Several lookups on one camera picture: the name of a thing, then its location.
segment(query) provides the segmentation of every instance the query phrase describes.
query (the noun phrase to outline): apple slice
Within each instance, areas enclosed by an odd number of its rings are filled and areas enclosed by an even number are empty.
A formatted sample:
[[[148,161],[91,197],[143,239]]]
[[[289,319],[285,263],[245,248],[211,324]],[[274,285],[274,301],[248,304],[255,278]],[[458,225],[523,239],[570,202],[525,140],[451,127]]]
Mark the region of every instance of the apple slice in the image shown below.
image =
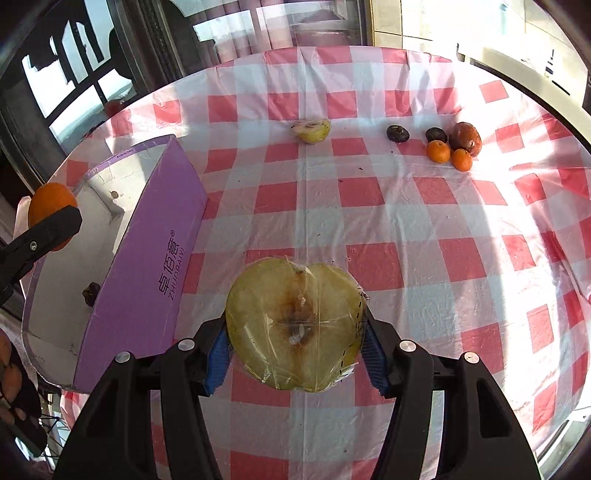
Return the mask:
[[[234,282],[226,323],[234,351],[279,390],[318,392],[353,370],[365,297],[346,271],[265,258]]]

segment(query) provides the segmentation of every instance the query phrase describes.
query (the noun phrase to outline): table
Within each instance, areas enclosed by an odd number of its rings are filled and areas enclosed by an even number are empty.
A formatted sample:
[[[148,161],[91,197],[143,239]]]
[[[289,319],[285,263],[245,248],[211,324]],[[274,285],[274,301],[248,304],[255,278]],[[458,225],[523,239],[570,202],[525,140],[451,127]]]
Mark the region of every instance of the table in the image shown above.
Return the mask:
[[[297,143],[299,118],[330,137]],[[473,123],[469,173],[430,162],[424,132]],[[389,142],[389,124],[411,139]],[[589,359],[591,157],[547,111],[464,63],[373,47],[288,48],[174,82],[114,116],[53,177],[70,187],[133,144],[176,134],[208,192],[176,338],[223,311],[269,255],[347,268],[376,318],[431,353],[475,351],[533,448],[577,404]],[[66,393],[72,421],[84,398]],[[443,399],[424,474],[436,469]],[[392,402],[358,366],[318,394],[272,390],[235,359],[202,408],[224,478],[369,478]],[[153,434],[166,455],[158,398]]]

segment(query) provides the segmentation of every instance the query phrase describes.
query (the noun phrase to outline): dried fruit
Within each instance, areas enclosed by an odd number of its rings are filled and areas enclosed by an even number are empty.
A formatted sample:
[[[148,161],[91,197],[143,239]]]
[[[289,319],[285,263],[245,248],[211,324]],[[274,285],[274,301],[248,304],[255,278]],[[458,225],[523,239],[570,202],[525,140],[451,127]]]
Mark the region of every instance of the dried fruit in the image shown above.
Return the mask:
[[[482,150],[482,139],[474,125],[460,122],[453,126],[449,134],[449,146],[452,150],[462,148],[476,157]]]
[[[291,129],[302,142],[315,144],[322,142],[330,133],[330,120],[302,120]]]
[[[94,307],[96,298],[99,296],[100,285],[97,282],[90,282],[90,284],[82,291],[85,303],[89,307]]]
[[[439,140],[443,143],[447,143],[447,133],[438,127],[431,127],[429,130],[427,130],[425,132],[425,137],[427,137],[428,142]]]
[[[396,143],[404,143],[410,138],[408,130],[400,125],[390,125],[386,130],[386,136]]]

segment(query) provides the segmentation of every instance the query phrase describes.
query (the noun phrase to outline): blue gripper pad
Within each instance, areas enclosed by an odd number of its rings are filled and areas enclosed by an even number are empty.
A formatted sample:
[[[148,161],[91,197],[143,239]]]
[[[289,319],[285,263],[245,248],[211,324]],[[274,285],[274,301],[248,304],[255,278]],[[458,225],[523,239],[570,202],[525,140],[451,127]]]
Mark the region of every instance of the blue gripper pad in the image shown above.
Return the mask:
[[[228,339],[228,330],[224,325],[207,355],[207,375],[203,387],[208,395],[211,395],[217,387],[223,384],[231,359],[232,346]]]
[[[386,373],[386,355],[379,345],[378,338],[373,329],[367,324],[365,338],[361,345],[361,355],[368,371],[371,384],[384,396],[388,389],[388,376]]]

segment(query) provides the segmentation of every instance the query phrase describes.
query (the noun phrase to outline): dark plum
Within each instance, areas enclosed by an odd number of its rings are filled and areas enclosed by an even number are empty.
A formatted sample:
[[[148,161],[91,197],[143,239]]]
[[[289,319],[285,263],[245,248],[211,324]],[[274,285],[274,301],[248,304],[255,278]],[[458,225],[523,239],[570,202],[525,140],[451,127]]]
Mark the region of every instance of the dark plum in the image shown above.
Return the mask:
[[[439,140],[443,143],[447,143],[447,133],[438,127],[431,127],[429,130],[427,130],[425,132],[425,137],[427,137],[427,142]]]
[[[410,138],[408,130],[400,125],[390,125],[386,130],[386,136],[396,143],[404,143]]]

